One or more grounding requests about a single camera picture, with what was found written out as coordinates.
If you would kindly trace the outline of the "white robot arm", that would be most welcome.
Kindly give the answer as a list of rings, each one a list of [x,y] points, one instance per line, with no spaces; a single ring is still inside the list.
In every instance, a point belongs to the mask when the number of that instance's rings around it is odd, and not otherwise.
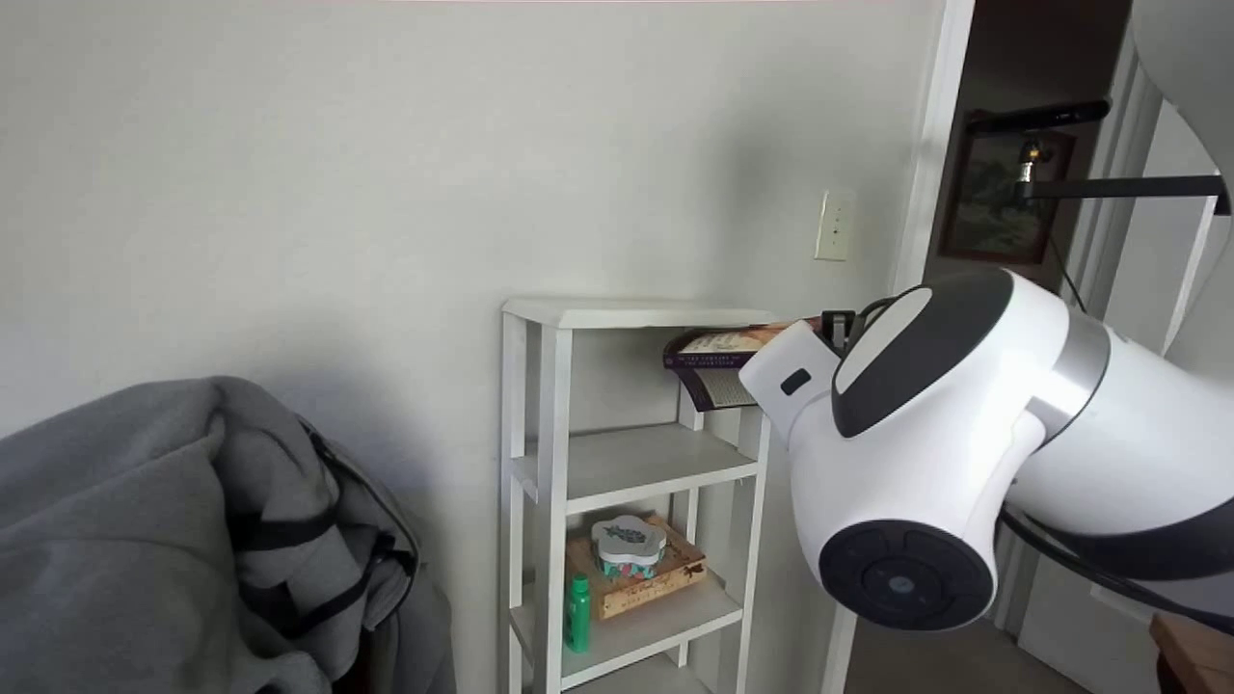
[[[790,325],[742,382],[787,445],[814,581],[885,629],[985,616],[1003,512],[1126,599],[1229,621],[1229,382],[1016,271],[923,280],[841,352]]]

